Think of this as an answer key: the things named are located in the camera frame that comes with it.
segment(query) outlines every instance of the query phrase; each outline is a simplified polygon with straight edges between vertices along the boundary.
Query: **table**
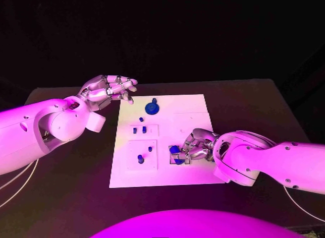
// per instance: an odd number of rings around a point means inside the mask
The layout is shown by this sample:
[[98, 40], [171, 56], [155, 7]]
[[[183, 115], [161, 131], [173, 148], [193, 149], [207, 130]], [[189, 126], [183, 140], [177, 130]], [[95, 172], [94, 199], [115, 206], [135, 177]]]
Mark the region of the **table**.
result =
[[[38, 88], [26, 103], [65, 98], [78, 91], [79, 87]], [[178, 94], [204, 94], [216, 133], [240, 129], [276, 142], [309, 141], [270, 79], [144, 84], [132, 96]], [[40, 159], [23, 191], [0, 209], [0, 237], [89, 237], [125, 219], [171, 209], [229, 211], [283, 227], [322, 224], [295, 206], [282, 185], [263, 173], [253, 187], [232, 182], [109, 188], [118, 112], [120, 101], [114, 101], [99, 111], [107, 117], [101, 133], [86, 130]], [[17, 173], [0, 176], [0, 185]], [[2, 190], [0, 203], [29, 173]], [[325, 195], [291, 190], [306, 209], [325, 217]]]

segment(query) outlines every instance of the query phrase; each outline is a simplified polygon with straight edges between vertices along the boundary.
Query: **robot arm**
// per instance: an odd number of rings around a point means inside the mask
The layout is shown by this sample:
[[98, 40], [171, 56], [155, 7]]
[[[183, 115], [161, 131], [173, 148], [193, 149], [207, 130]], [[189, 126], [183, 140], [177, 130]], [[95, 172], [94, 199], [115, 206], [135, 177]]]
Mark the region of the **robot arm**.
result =
[[101, 110], [112, 100], [131, 104], [128, 91], [137, 91], [137, 80], [99, 75], [88, 81], [76, 96], [43, 102], [0, 112], [0, 175], [6, 174], [61, 145], [75, 140], [85, 128], [99, 132], [105, 117]]
[[214, 175], [224, 181], [253, 186], [266, 173], [285, 187], [325, 194], [325, 145], [283, 142], [236, 131], [222, 136], [194, 129], [178, 159], [214, 159]]

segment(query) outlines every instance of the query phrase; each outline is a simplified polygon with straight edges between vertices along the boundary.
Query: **white board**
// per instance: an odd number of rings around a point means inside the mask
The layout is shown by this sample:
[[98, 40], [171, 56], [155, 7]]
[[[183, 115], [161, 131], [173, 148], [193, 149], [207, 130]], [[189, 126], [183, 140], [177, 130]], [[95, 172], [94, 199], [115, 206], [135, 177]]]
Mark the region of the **white board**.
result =
[[[134, 105], [121, 102], [109, 187], [223, 183], [214, 176], [214, 162], [196, 160], [189, 165], [170, 164], [168, 146], [183, 146], [194, 128], [213, 131], [204, 95], [132, 98]], [[148, 115], [144, 108], [153, 98], [160, 112]], [[144, 156], [143, 164], [138, 163], [138, 155]]]

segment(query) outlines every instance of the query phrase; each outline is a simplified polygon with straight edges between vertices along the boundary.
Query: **blue object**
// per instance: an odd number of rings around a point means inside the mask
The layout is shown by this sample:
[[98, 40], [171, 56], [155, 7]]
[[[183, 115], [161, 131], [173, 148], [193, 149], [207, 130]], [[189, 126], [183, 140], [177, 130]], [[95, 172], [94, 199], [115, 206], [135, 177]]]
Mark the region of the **blue object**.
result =
[[171, 146], [171, 148], [170, 148], [170, 152], [171, 152], [171, 154], [177, 154], [177, 153], [180, 153], [180, 148], [178, 148], [177, 145]]
[[145, 112], [150, 115], [155, 115], [158, 113], [158, 111], [160, 111], [160, 107], [157, 105], [157, 99], [153, 98], [153, 102], [145, 105]]
[[138, 155], [138, 162], [140, 162], [141, 164], [144, 163], [143, 155]]
[[181, 159], [174, 159], [174, 161], [176, 161], [176, 164], [177, 164], [177, 165], [181, 165], [181, 164], [184, 164], [184, 162], [186, 162], [186, 160], [181, 160]]

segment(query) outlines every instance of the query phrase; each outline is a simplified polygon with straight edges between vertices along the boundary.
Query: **white cable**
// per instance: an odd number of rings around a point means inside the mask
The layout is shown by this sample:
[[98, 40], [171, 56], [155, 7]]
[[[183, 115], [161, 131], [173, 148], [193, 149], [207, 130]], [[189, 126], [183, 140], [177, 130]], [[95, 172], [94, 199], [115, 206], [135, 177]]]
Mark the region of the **white cable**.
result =
[[288, 189], [286, 189], [286, 187], [283, 186], [283, 188], [285, 188], [285, 191], [286, 191], [286, 194], [288, 194], [288, 196], [289, 196], [289, 198], [291, 198], [291, 200], [292, 200], [292, 202], [298, 205], [298, 207], [314, 217], [314, 218], [317, 218], [319, 221], [322, 221], [322, 222], [325, 222], [325, 220], [324, 219], [321, 219], [321, 218], [318, 218], [315, 215], [312, 215], [301, 206], [299, 206], [299, 204], [295, 202], [295, 200], [293, 200], [293, 198], [292, 198], [292, 196], [289, 195], [289, 192], [288, 192]]
[[0, 189], [3, 189], [17, 179], [17, 177], [26, 172], [32, 164], [33, 162], [26, 166], [25, 170], [17, 174], [17, 176], [0, 187]]
[[29, 178], [27, 178], [27, 180], [26, 180], [26, 182], [25, 182], [22, 188], [19, 189], [19, 191], [16, 192], [16, 194], [9, 198], [9, 200], [0, 205], [0, 208], [10, 202], [10, 200], [15, 198], [15, 196], [17, 195], [17, 193], [19, 193], [19, 192], [22, 191], [22, 189], [25, 188], [25, 186], [26, 186], [26, 184], [27, 184], [27, 182], [29, 182], [29, 180], [30, 180], [30, 178], [32, 178], [33, 172], [35, 172], [35, 170], [36, 170], [38, 163], [39, 163], [39, 159], [36, 160], [36, 164], [35, 164], [35, 167], [33, 167], [33, 170], [32, 170], [32, 174], [30, 174], [30, 176], [29, 176]]

